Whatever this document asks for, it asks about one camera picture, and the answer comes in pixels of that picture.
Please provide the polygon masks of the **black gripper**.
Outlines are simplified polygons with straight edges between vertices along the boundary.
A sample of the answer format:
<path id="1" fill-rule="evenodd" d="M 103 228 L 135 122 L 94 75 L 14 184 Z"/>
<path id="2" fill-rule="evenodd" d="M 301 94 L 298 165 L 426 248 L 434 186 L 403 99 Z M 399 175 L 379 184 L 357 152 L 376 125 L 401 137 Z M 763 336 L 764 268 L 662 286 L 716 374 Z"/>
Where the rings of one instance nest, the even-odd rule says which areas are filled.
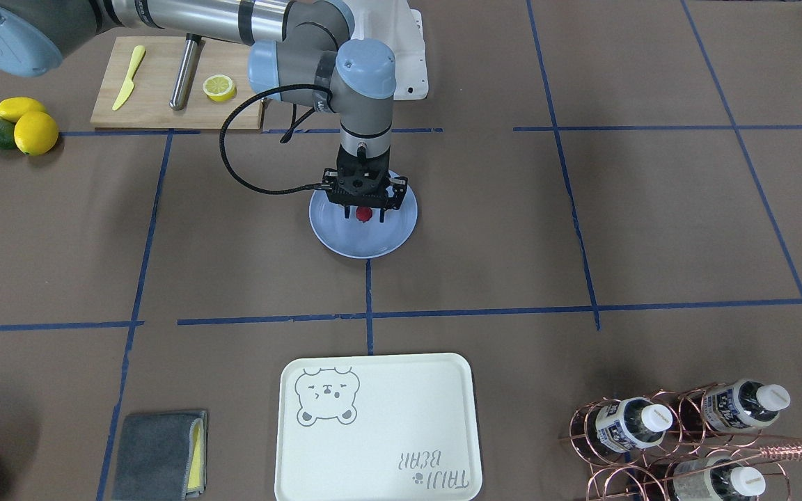
<path id="1" fill-rule="evenodd" d="M 343 206 L 344 219 L 350 219 L 352 207 L 379 209 L 379 222 L 387 210 L 401 209 L 407 194 L 407 178 L 391 177 L 391 151 L 360 159 L 347 151 L 338 151 L 336 168 L 325 168 L 322 175 L 329 202 Z"/>

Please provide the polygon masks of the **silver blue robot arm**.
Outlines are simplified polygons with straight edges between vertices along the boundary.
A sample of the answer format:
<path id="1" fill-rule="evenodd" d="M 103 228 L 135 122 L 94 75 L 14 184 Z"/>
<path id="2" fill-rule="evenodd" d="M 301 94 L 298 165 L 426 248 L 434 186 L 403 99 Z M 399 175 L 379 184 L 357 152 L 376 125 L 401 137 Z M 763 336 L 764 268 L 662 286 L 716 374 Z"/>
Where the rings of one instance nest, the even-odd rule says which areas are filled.
<path id="1" fill-rule="evenodd" d="M 335 168 L 315 190 L 385 215 L 401 209 L 406 177 L 392 177 L 397 57 L 379 39 L 354 38 L 343 1 L 0 1 L 0 70 L 36 77 L 116 26 L 172 29 L 249 47 L 254 96 L 340 115 Z"/>

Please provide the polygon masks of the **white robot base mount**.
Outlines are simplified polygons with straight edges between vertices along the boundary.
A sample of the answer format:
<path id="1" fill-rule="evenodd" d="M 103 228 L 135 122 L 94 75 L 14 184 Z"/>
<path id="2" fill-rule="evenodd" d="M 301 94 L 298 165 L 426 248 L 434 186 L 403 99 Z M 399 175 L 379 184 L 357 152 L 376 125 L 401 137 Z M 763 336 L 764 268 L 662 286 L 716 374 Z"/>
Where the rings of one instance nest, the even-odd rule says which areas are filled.
<path id="1" fill-rule="evenodd" d="M 429 92 L 423 17 L 407 1 L 347 1 L 356 39 L 378 39 L 395 55 L 394 100 L 423 100 Z"/>

